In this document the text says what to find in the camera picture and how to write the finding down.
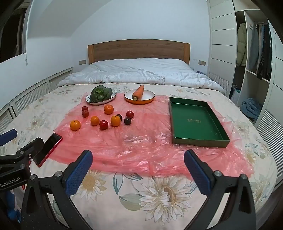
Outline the large tangerine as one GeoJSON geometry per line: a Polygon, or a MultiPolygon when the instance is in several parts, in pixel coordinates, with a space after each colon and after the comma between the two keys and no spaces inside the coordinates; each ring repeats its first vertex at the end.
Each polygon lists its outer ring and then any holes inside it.
{"type": "Polygon", "coordinates": [[[104,113],[105,114],[113,114],[113,112],[114,112],[114,107],[112,105],[106,104],[104,106],[104,113]]]}

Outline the yellow orange with stem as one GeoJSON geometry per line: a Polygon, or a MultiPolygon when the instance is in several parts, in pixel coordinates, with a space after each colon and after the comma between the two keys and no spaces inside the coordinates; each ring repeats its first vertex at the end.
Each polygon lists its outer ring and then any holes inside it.
{"type": "Polygon", "coordinates": [[[120,119],[119,116],[115,115],[115,116],[111,117],[110,122],[111,122],[111,126],[118,127],[118,126],[120,126],[121,119],[120,119]]]}

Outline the dark plum front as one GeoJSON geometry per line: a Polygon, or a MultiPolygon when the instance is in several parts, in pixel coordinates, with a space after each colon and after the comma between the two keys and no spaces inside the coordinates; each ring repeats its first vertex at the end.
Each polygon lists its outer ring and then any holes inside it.
{"type": "Polygon", "coordinates": [[[125,124],[125,125],[130,125],[130,124],[131,124],[131,119],[128,118],[128,117],[125,118],[125,119],[124,119],[124,124],[125,124]]]}

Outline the red smartphone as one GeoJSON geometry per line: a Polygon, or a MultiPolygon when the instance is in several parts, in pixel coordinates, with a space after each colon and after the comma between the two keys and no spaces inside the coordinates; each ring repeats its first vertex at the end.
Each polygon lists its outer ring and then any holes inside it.
{"type": "Polygon", "coordinates": [[[41,167],[44,162],[47,160],[49,155],[53,152],[54,149],[58,146],[58,144],[62,141],[62,136],[53,133],[44,143],[43,148],[39,151],[38,154],[33,157],[33,162],[37,165],[37,167],[41,167]]]}

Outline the white patterned plate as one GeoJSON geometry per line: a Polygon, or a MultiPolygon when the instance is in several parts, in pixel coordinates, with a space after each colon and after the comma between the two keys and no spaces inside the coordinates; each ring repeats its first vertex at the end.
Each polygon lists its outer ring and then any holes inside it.
{"type": "Polygon", "coordinates": [[[91,93],[86,96],[85,100],[91,105],[102,105],[114,100],[116,96],[115,90],[105,90],[104,93],[91,93]]]}

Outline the green leafy cabbage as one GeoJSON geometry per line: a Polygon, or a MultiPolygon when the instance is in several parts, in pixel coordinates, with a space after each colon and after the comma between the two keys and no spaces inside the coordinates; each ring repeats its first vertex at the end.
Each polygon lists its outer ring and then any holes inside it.
{"type": "Polygon", "coordinates": [[[98,103],[111,98],[112,89],[104,87],[103,85],[96,86],[90,95],[91,103],[98,103]]]}

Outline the pink plastic sheet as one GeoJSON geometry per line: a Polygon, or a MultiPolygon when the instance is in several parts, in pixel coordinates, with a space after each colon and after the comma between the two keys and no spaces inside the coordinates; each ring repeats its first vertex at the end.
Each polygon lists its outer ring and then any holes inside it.
{"type": "Polygon", "coordinates": [[[183,157],[185,151],[191,149],[213,170],[220,170],[227,176],[239,176],[242,173],[251,176],[254,173],[253,166],[245,157],[240,135],[234,125],[216,109],[213,111],[230,138],[227,147],[209,148],[172,143],[168,102],[167,96],[156,96],[149,104],[134,105],[125,101],[120,93],[111,102],[114,114],[125,115],[129,110],[134,112],[131,124],[121,123],[118,127],[109,125],[108,129],[101,130],[99,126],[91,125],[91,117],[110,121],[111,115],[104,113],[102,105],[89,105],[89,116],[83,118],[82,107],[87,106],[87,103],[82,100],[66,113],[55,129],[63,139],[50,157],[59,163],[69,164],[86,149],[93,154],[93,170],[145,176],[189,176],[183,157]],[[70,129],[72,120],[80,121],[79,130],[70,129]]]}

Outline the green tray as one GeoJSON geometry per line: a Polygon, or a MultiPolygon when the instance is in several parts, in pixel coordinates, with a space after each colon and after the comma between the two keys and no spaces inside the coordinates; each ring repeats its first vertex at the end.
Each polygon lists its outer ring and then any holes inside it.
{"type": "Polygon", "coordinates": [[[170,97],[168,104],[172,143],[227,147],[230,138],[207,102],[170,97]]]}

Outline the blue folded towel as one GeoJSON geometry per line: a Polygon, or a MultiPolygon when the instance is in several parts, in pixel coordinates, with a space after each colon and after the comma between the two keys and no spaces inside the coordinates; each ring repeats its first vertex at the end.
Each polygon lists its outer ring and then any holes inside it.
{"type": "Polygon", "coordinates": [[[261,113],[262,104],[254,98],[248,98],[242,102],[240,110],[253,124],[255,124],[261,113]]]}

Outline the carrot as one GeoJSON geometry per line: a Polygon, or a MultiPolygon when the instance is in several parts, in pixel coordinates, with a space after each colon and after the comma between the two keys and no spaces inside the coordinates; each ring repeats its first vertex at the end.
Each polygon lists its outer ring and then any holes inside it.
{"type": "Polygon", "coordinates": [[[144,86],[140,85],[139,88],[132,94],[132,100],[134,101],[141,100],[143,92],[144,92],[144,86]]]}

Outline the orange rimmed plate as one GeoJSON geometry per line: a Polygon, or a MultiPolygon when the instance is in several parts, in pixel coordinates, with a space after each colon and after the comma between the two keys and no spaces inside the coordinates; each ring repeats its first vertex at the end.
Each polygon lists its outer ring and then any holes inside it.
{"type": "Polygon", "coordinates": [[[135,94],[135,90],[130,90],[126,92],[124,94],[125,101],[131,104],[143,105],[143,104],[151,103],[155,98],[155,94],[149,90],[143,90],[142,95],[137,100],[133,100],[132,97],[133,94],[135,94]]]}

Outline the white duvet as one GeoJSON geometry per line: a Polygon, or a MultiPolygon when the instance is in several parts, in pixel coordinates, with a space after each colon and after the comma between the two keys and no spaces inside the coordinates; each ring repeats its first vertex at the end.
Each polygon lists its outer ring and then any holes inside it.
{"type": "Polygon", "coordinates": [[[98,61],[71,73],[57,85],[139,83],[205,88],[224,93],[208,76],[195,72],[187,63],[172,58],[136,58],[98,61]]]}

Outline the hanging clothes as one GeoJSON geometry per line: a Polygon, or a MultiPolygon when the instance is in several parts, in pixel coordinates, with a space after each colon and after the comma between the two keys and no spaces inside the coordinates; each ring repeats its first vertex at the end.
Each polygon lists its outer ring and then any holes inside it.
{"type": "Polygon", "coordinates": [[[249,70],[260,80],[271,79],[272,38],[267,23],[255,22],[252,30],[249,52],[249,70]]]}

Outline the white wardrobe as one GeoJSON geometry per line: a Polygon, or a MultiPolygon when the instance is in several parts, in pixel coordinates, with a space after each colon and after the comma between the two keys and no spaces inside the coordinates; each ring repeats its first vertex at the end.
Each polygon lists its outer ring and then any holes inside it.
{"type": "Polygon", "coordinates": [[[277,165],[276,187],[282,185],[282,41],[271,21],[252,1],[208,1],[210,55],[208,76],[218,82],[226,96],[239,89],[235,104],[248,98],[262,104],[255,123],[277,165]],[[249,70],[253,25],[267,23],[272,38],[271,79],[258,79],[249,70]]]}

